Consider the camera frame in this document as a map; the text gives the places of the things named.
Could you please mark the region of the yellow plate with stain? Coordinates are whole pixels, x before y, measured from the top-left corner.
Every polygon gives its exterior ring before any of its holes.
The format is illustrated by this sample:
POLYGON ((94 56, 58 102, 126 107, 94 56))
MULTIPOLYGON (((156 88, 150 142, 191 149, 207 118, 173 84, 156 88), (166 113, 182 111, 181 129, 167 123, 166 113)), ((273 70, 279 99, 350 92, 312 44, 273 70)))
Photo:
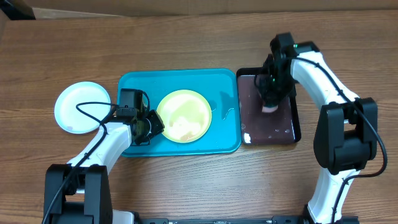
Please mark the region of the yellow plate with stain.
POLYGON ((208 131, 212 120, 209 102, 192 90, 169 93, 160 101, 157 113, 165 126, 163 135, 177 143, 200 139, 208 131))

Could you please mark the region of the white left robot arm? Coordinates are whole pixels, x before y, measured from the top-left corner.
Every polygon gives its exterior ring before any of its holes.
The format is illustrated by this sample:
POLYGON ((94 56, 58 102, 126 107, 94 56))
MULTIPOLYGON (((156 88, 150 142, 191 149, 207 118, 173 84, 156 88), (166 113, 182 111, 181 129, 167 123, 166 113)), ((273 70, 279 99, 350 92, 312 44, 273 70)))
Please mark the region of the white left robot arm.
POLYGON ((43 223, 135 223, 134 212, 113 208, 108 175, 127 148, 146 146, 163 130, 155 110, 137 118, 113 108, 79 155, 47 169, 43 223))

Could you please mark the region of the light blue plate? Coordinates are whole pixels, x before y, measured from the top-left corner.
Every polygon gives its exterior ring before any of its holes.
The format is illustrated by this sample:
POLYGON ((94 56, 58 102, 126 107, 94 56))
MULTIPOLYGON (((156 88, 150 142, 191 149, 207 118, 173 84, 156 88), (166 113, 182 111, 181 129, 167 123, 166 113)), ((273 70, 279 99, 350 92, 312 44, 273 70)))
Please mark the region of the light blue plate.
POLYGON ((84 115, 76 105, 86 102, 110 103, 108 92, 94 82, 78 82, 62 91, 56 100, 54 116, 57 124, 72 134, 85 134, 100 126, 99 122, 84 115))

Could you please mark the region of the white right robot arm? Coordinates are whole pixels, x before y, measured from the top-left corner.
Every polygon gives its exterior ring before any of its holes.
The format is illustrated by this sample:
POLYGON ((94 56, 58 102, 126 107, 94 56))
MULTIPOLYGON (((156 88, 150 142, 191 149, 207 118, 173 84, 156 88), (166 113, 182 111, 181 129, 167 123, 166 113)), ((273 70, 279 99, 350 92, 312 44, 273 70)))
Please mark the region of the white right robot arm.
POLYGON ((301 84, 320 110, 313 150, 321 169, 302 223, 344 223, 341 209, 350 185, 383 147, 377 133, 377 104, 342 84, 313 42, 274 39, 253 84, 262 112, 274 113, 301 84))

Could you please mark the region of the green and pink sponge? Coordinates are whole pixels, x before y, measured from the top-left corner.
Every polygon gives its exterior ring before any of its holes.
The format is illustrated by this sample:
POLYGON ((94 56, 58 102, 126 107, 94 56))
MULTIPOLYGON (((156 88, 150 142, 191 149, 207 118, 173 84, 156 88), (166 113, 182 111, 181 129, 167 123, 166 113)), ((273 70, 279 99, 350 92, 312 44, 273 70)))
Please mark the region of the green and pink sponge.
POLYGON ((267 105, 264 101, 262 102, 263 113, 273 113, 278 109, 279 105, 267 105))

